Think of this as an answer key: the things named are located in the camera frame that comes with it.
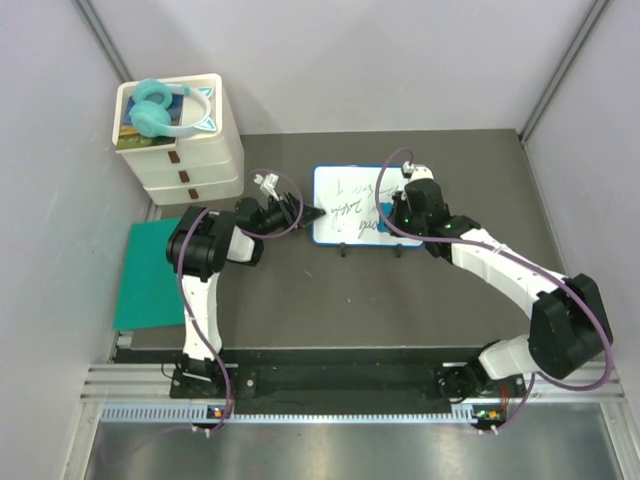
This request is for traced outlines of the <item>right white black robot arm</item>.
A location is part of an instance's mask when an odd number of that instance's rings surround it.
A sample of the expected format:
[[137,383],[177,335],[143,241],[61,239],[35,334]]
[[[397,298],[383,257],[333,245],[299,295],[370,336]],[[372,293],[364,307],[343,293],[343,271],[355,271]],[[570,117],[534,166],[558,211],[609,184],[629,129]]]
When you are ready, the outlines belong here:
[[528,261],[464,215],[452,215],[440,186],[424,178],[392,196],[382,221],[395,236],[421,240],[436,258],[465,270],[512,301],[529,319],[529,331],[484,347],[469,362],[466,380],[487,396],[504,378],[540,373],[554,385],[599,354],[605,376],[613,361],[613,335],[596,282],[566,277]]

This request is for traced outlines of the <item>blue felt eraser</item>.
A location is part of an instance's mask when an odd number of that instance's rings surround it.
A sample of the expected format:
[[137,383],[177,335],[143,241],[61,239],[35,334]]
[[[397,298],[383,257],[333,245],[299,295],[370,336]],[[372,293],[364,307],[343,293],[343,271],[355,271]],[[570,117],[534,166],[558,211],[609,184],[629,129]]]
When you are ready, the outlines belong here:
[[383,202],[380,204],[381,214],[379,215],[377,231],[381,233],[389,233],[390,229],[385,221],[389,220],[393,209],[393,204],[390,202]]

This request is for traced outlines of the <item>blue framed whiteboard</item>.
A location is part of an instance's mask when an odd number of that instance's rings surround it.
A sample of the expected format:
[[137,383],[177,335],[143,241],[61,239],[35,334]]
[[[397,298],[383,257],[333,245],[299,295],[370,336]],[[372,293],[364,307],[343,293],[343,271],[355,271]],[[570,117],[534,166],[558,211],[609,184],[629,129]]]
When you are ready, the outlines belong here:
[[320,165],[313,171],[313,205],[325,214],[312,225],[312,239],[324,246],[418,248],[421,242],[390,234],[379,221],[372,165]]

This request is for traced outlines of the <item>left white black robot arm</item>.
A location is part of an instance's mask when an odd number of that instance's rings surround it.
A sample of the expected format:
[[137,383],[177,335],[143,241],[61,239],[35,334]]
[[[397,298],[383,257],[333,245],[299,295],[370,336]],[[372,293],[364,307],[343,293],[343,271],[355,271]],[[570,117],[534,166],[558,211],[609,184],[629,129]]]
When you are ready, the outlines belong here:
[[238,200],[234,210],[213,212],[190,207],[166,244],[166,259],[177,277],[183,301],[185,341],[172,377],[172,398],[223,398],[231,394],[221,367],[222,338],[217,285],[228,263],[255,266],[264,240],[311,225],[326,211],[287,192],[262,206],[255,198]]

